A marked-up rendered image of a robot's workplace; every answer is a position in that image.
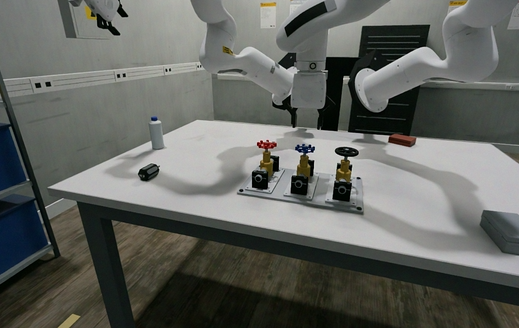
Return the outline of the white bottle with blue cap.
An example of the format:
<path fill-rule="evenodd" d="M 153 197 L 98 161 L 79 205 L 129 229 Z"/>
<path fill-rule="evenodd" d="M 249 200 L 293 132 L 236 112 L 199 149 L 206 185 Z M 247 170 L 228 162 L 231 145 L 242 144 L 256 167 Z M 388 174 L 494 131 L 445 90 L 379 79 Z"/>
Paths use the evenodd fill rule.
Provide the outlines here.
<path fill-rule="evenodd" d="M 152 117 L 149 122 L 150 137 L 153 149 L 164 148 L 163 129 L 161 121 L 157 117 Z"/>

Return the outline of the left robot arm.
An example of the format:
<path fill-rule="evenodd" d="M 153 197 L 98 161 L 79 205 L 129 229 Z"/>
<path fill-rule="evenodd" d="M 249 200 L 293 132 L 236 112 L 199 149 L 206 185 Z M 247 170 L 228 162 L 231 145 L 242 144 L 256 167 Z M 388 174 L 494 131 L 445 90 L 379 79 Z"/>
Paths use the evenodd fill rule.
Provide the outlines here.
<path fill-rule="evenodd" d="M 284 52 L 296 53 L 299 72 L 323 72 L 328 31 L 363 20 L 390 0 L 307 0 L 279 27 L 276 43 Z M 498 65 L 492 26 L 504 20 L 519 0 L 468 0 L 443 21 L 447 58 L 441 60 L 423 46 L 375 72 L 357 73 L 355 90 L 368 110 L 378 113 L 388 99 L 434 79 L 473 83 L 484 80 Z M 320 33 L 321 32 L 321 33 Z M 319 35 L 318 35 L 319 34 Z"/>

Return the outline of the reddish-brown rectangular block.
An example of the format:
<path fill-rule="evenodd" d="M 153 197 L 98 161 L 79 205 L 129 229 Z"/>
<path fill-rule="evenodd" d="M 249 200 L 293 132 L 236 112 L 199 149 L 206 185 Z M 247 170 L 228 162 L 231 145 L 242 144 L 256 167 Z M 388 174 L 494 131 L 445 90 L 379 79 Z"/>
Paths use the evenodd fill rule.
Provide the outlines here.
<path fill-rule="evenodd" d="M 398 133 L 394 133 L 393 135 L 389 136 L 388 143 L 392 144 L 398 144 L 402 145 L 404 147 L 412 147 L 414 144 L 416 144 L 416 138 L 399 135 Z"/>

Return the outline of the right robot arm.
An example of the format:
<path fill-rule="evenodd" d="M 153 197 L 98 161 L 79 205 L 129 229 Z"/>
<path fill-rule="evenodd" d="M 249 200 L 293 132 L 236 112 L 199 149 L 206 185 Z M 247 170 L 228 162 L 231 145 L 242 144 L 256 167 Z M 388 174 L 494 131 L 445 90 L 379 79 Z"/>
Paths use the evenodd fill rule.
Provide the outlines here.
<path fill-rule="evenodd" d="M 289 69 L 268 58 L 252 46 L 233 54 L 237 27 L 226 11 L 222 0 L 190 0 L 195 14 L 206 22 L 206 32 L 200 48 L 200 64 L 210 73 L 236 72 L 272 93 L 272 102 L 282 101 L 291 95 L 294 74 Z M 209 24 L 214 23 L 214 24 Z"/>

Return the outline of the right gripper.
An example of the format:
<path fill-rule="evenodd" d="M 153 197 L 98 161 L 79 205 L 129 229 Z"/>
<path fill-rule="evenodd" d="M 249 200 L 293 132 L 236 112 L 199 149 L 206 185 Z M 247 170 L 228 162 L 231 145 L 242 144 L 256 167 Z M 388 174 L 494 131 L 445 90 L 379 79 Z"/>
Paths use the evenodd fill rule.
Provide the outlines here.
<path fill-rule="evenodd" d="M 128 14 L 122 8 L 120 0 L 84 0 L 93 14 L 97 17 L 97 27 L 108 29 L 114 36 L 120 36 L 119 31 L 112 26 L 111 21 L 114 19 L 116 12 L 121 17 L 128 17 Z M 102 24 L 103 21 L 103 24 Z M 107 25 L 108 22 L 108 25 Z"/>

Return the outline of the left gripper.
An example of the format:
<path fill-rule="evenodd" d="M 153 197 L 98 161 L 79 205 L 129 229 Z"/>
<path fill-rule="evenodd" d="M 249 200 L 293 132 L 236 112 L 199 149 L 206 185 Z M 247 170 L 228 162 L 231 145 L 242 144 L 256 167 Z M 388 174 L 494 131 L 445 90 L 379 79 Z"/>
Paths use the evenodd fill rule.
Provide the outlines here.
<path fill-rule="evenodd" d="M 291 100 L 291 107 L 288 101 Z M 329 106 L 323 110 L 325 101 Z M 291 95 L 282 101 L 287 111 L 291 114 L 291 125 L 297 125 L 298 108 L 317 109 L 319 112 L 317 129 L 323 126 L 323 117 L 335 103 L 326 95 L 326 75 L 321 72 L 297 72 L 294 74 L 291 87 Z"/>

